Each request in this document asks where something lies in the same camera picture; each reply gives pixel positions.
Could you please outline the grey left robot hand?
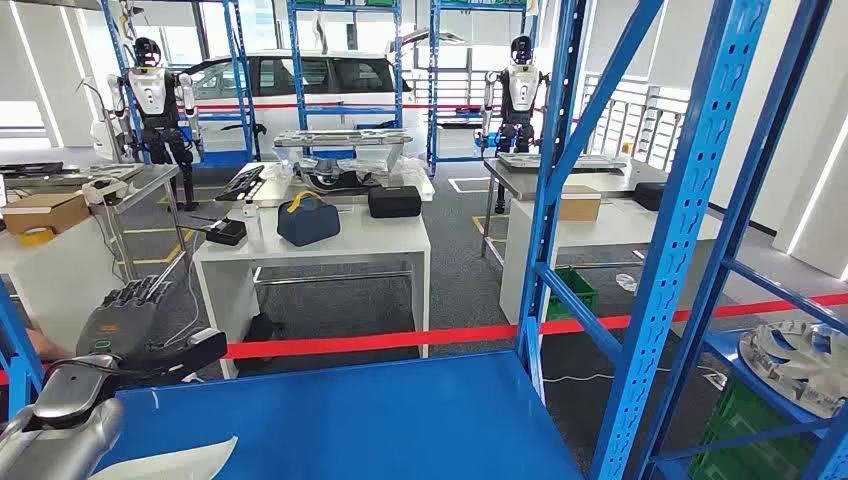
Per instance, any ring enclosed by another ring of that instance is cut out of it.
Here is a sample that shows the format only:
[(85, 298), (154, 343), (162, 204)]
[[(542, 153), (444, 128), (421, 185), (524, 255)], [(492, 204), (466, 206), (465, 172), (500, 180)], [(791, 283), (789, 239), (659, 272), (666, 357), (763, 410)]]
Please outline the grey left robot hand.
[(111, 290), (89, 315), (75, 354), (110, 356), (124, 386), (170, 384), (217, 362), (227, 352), (227, 339), (214, 328), (153, 342), (159, 305), (170, 285), (150, 275)]

